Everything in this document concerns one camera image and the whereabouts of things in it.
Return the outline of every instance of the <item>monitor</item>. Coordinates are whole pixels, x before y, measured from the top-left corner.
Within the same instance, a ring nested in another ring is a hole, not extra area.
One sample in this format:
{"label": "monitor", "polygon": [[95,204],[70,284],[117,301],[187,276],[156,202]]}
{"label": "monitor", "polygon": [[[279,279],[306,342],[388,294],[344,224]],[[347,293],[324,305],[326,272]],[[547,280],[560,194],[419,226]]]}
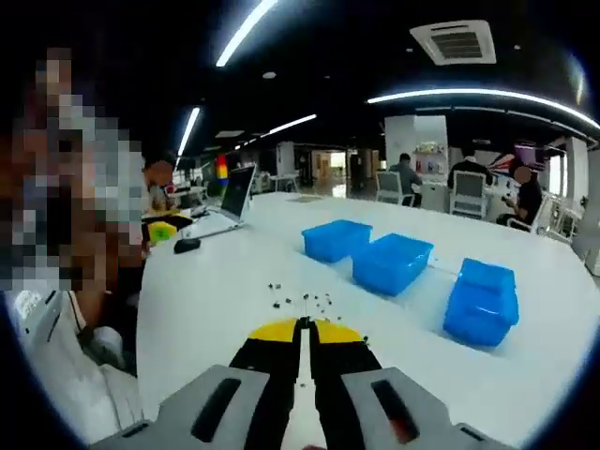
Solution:
{"label": "monitor", "polygon": [[222,210],[233,214],[237,218],[242,216],[255,170],[256,166],[249,166],[229,172],[229,182],[221,204]]}

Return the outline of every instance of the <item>air conditioner vent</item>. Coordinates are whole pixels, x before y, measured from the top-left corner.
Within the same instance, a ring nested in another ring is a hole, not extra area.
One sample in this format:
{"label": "air conditioner vent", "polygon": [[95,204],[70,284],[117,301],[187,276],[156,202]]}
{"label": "air conditioner vent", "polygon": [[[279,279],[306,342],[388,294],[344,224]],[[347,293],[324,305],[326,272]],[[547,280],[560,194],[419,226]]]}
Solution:
{"label": "air conditioner vent", "polygon": [[496,63],[486,21],[434,23],[413,28],[411,34],[437,66]]}

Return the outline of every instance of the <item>blue storage bin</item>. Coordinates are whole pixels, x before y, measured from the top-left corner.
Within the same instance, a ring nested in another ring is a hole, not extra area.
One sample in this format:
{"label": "blue storage bin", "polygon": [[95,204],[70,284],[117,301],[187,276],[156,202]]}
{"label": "blue storage bin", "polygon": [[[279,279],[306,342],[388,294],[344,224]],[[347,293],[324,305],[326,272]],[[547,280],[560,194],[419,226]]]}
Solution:
{"label": "blue storage bin", "polygon": [[352,276],[361,286],[398,295],[427,267],[433,245],[387,234],[352,256]]}
{"label": "blue storage bin", "polygon": [[496,347],[517,322],[515,273],[465,259],[450,294],[443,329],[466,343]]}
{"label": "blue storage bin", "polygon": [[373,227],[349,220],[334,220],[304,230],[304,248],[313,260],[337,263],[368,245]]}

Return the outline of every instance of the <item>ceiling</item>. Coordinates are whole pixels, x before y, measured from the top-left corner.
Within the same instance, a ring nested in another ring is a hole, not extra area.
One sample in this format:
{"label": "ceiling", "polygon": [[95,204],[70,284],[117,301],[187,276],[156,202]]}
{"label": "ceiling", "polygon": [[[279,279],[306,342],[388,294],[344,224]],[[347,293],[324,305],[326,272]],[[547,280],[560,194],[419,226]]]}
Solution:
{"label": "ceiling", "polygon": [[[595,49],[586,45],[595,25],[593,14],[580,9],[578,0],[434,6],[389,0],[279,0],[227,66],[216,67],[258,1],[171,1],[155,8],[107,1],[94,12],[77,4],[60,11],[47,5],[36,14],[27,12],[26,18],[44,44],[73,48],[81,86],[90,86],[95,103],[119,117],[131,139],[142,141],[146,154],[176,152],[195,106],[201,113],[186,156],[199,155],[206,147],[233,150],[256,137],[252,133],[264,134],[314,113],[316,120],[245,148],[273,148],[281,140],[384,148],[381,124],[386,115],[448,106],[530,113],[595,133],[568,114],[513,99],[449,96],[366,104],[369,98],[396,92],[484,87],[549,98],[595,117],[593,82],[600,70]],[[418,25],[471,19],[488,21],[497,64],[435,66],[409,33]],[[276,72],[276,78],[264,79],[268,71]],[[577,104],[581,74],[585,82]],[[472,139],[502,145],[513,139],[548,143],[564,134],[559,127],[505,113],[444,113],[450,143],[457,146]],[[221,130],[245,133],[217,139]]]}

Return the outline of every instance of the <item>person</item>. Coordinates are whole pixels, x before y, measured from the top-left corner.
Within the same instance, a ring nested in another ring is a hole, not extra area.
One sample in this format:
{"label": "person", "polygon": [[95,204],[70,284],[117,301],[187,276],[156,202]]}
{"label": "person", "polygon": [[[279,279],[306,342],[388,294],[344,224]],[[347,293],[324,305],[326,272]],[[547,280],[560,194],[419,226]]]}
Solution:
{"label": "person", "polygon": [[146,159],[142,172],[149,197],[148,212],[166,212],[174,209],[173,200],[165,190],[165,187],[173,182],[174,167],[173,159],[167,154]]}
{"label": "person", "polygon": [[[26,355],[47,399],[89,444],[143,418],[137,380],[82,345],[102,325],[119,265],[142,258],[142,155],[82,109],[69,51],[49,49],[37,67],[20,104],[3,105],[11,111],[0,137],[0,291],[59,299],[51,333]],[[115,410],[115,392],[126,412]]]}
{"label": "person", "polygon": [[462,156],[464,156],[464,159],[452,166],[452,169],[450,170],[450,174],[448,175],[448,187],[450,189],[454,188],[455,171],[482,173],[486,176],[486,184],[491,186],[494,182],[494,176],[486,166],[477,162],[477,159],[475,159],[475,151],[472,148],[463,148]]}
{"label": "person", "polygon": [[[515,202],[508,197],[502,198],[508,207],[515,210],[515,214],[502,214],[499,216],[496,220],[499,225],[508,226],[510,218],[531,225],[542,204],[542,188],[529,167],[521,166],[516,169],[515,180],[521,184],[517,201]],[[527,228],[519,226],[517,223],[513,223],[511,226],[512,228],[528,231]]]}
{"label": "person", "polygon": [[[414,195],[414,202],[412,206],[418,208],[421,206],[423,196],[419,193],[414,192],[413,185],[422,186],[423,180],[417,175],[411,167],[411,157],[408,153],[400,155],[398,164],[390,167],[390,172],[398,172],[400,174],[400,184],[402,185],[403,195]],[[409,199],[405,199],[402,204],[404,206],[409,205]]]}

